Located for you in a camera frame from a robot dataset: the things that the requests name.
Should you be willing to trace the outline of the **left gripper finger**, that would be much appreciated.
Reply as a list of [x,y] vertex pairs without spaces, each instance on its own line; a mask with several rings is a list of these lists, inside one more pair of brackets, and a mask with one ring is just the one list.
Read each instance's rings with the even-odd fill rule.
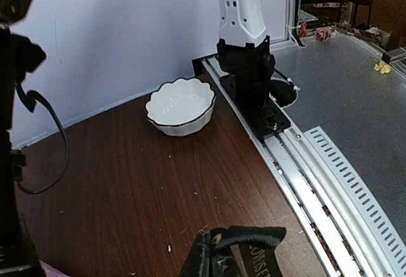
[[181,277],[222,276],[218,244],[221,231],[199,232],[179,272]]

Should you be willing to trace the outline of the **black lettered ribbon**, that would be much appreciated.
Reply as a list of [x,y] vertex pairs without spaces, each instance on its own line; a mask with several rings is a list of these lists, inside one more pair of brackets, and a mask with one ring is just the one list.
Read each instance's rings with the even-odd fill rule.
[[275,250],[286,234],[275,226],[212,229],[209,276],[282,276]]

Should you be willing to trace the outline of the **purple pink wrapping paper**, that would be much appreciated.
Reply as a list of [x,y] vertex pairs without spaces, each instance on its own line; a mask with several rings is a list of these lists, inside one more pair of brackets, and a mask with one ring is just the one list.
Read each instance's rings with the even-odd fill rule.
[[61,271],[55,269],[54,267],[48,265],[43,261],[41,261],[40,264],[46,277],[70,277],[69,275],[62,273]]

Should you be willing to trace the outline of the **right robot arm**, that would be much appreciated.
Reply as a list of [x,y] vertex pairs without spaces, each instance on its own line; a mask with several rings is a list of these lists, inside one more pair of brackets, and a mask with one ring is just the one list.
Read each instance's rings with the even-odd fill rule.
[[[41,47],[28,37],[14,34],[10,25],[23,20],[32,0],[1,0],[1,275],[44,276],[32,240],[20,225],[15,191],[20,189],[25,156],[12,150],[10,130],[14,99],[29,111],[43,105],[53,108],[37,91],[24,91],[26,73],[46,58]],[[223,7],[217,45],[221,68],[237,79],[244,103],[257,104],[255,123],[273,125],[277,119],[268,96],[275,59],[270,53],[259,0],[219,0]]]

